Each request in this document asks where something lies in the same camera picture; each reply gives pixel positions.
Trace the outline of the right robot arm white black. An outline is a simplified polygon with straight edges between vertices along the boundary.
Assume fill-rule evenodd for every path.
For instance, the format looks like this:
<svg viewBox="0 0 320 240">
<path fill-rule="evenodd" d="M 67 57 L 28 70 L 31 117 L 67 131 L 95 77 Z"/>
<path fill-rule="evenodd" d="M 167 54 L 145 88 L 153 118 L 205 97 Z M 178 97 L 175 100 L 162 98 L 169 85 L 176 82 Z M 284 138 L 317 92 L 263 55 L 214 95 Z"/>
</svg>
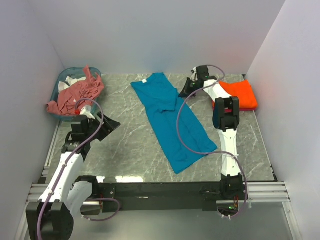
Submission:
<svg viewBox="0 0 320 240">
<path fill-rule="evenodd" d="M 224 77 L 224 73 L 219 79 L 210 75 L 209 65 L 197 66 L 191 70 L 191 77 L 186 79 L 179 96 L 188 99 L 197 92 L 204 91 L 214 101 L 212 122 L 219 135 L 222 153 L 219 193 L 222 198 L 230 200 L 244 190 L 237 151 L 240 101 L 222 88 L 220 81 Z"/>
</svg>

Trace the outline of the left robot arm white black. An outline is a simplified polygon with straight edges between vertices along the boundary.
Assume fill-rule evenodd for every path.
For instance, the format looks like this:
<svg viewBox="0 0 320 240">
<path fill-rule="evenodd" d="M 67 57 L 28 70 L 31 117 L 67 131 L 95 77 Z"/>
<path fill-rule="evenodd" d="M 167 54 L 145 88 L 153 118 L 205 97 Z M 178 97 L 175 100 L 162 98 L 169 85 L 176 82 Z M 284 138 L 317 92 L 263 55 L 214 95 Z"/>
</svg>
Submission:
<svg viewBox="0 0 320 240">
<path fill-rule="evenodd" d="M 98 112 L 93 118 L 76 115 L 61 148 L 57 169 L 43 194 L 26 208 L 32 240 L 68 240 L 74 217 L 86 201 L 102 201 L 96 176 L 80 176 L 94 140 L 103 141 L 121 124 Z"/>
</svg>

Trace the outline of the teal blue t shirt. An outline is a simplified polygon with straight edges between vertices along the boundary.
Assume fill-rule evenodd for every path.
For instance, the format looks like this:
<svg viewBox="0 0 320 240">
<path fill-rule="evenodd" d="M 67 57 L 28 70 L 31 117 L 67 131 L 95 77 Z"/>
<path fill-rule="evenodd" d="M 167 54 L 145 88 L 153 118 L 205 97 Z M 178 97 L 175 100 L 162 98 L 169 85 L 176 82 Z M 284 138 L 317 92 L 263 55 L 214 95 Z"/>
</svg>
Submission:
<svg viewBox="0 0 320 240">
<path fill-rule="evenodd" d="M 202 124 L 164 73 L 131 83 L 175 174 L 217 150 Z"/>
</svg>

